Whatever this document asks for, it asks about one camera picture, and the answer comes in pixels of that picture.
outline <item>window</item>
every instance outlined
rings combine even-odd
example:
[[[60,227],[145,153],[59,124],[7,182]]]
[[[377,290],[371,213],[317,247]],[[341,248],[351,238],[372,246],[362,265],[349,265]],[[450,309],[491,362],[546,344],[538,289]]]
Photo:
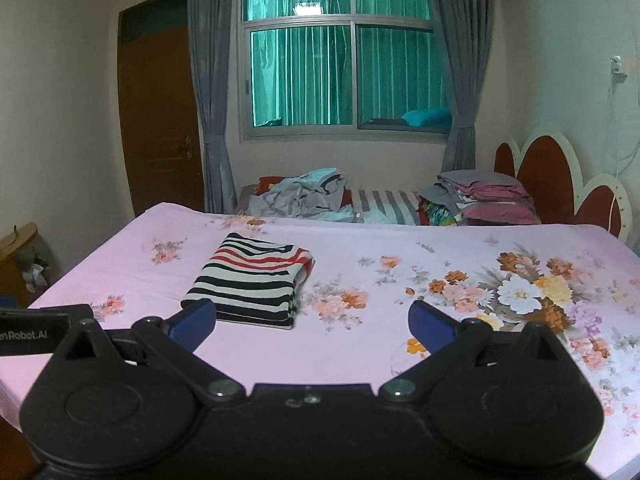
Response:
[[[449,131],[427,0],[242,2],[245,138]]]

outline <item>door handle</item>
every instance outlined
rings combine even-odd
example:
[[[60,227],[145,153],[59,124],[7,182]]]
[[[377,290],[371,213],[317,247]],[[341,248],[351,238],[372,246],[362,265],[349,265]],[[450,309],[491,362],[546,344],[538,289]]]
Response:
[[[184,149],[187,152],[187,158],[193,158],[193,137],[190,134],[187,134],[184,139]]]

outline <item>teal pillow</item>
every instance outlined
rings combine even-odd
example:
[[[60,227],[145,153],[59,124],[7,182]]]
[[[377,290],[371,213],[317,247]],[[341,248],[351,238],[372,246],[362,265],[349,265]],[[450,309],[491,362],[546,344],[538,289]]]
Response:
[[[425,128],[437,126],[439,128],[451,127],[451,111],[448,108],[423,108],[422,110],[411,110],[405,113],[402,118],[409,126]]]

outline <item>headboard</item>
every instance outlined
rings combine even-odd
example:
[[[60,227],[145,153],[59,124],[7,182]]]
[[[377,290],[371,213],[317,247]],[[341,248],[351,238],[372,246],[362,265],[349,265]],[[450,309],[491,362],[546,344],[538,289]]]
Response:
[[[538,128],[522,150],[513,139],[502,143],[495,152],[494,171],[522,183],[543,224],[599,225],[623,242],[631,231],[625,188],[605,173],[583,184],[574,149],[558,131]]]

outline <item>folded striped shirt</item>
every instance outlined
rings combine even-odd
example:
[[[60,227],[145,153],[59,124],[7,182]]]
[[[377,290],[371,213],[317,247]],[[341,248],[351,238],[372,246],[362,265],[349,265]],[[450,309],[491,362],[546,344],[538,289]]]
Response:
[[[306,249],[230,233],[181,306],[206,298],[216,304],[219,320],[291,329],[296,293],[313,264]]]

